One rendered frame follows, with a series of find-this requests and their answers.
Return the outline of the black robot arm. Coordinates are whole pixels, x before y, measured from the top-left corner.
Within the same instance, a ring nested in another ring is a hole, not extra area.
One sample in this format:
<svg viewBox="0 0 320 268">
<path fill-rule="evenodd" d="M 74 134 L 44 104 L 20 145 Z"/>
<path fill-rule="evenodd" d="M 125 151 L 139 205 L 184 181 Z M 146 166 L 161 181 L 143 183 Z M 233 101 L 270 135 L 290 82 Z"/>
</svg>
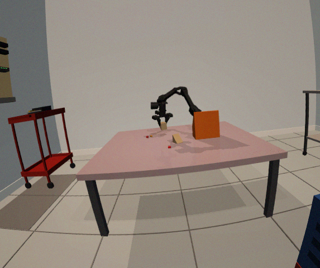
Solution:
<svg viewBox="0 0 320 268">
<path fill-rule="evenodd" d="M 180 93 L 177 92 L 177 90 L 180 90 Z M 193 101 L 191 100 L 189 94 L 188 94 L 188 89 L 186 87 L 177 87 L 177 88 L 173 88 L 170 92 L 167 92 L 166 94 L 162 94 L 159 96 L 159 98 L 157 99 L 157 102 L 151 102 L 151 109 L 165 109 L 166 108 L 166 104 L 168 104 L 166 102 L 166 100 L 168 98 L 170 98 L 172 95 L 174 95 L 174 93 L 178 94 L 178 95 L 182 95 L 184 96 L 188 106 L 189 106 L 189 113 L 193 116 L 194 112 L 201 112 L 200 109 L 197 108 L 196 105 L 194 105 Z"/>
</svg>

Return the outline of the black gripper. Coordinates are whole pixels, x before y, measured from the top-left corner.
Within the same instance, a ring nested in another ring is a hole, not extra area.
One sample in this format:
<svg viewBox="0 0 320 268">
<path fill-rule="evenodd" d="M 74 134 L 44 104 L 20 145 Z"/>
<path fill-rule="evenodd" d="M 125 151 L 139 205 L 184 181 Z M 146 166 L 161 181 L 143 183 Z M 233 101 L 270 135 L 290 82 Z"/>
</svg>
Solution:
<svg viewBox="0 0 320 268">
<path fill-rule="evenodd" d="M 166 114 L 166 109 L 159 109 L 159 116 L 154 115 L 154 116 L 152 116 L 152 119 L 157 120 L 158 124 L 160 126 L 160 122 L 161 122 L 160 118 L 161 117 L 165 117 L 165 122 L 167 123 L 168 120 L 170 119 L 170 117 L 173 117 L 173 114 L 172 113 L 167 113 Z"/>
</svg>

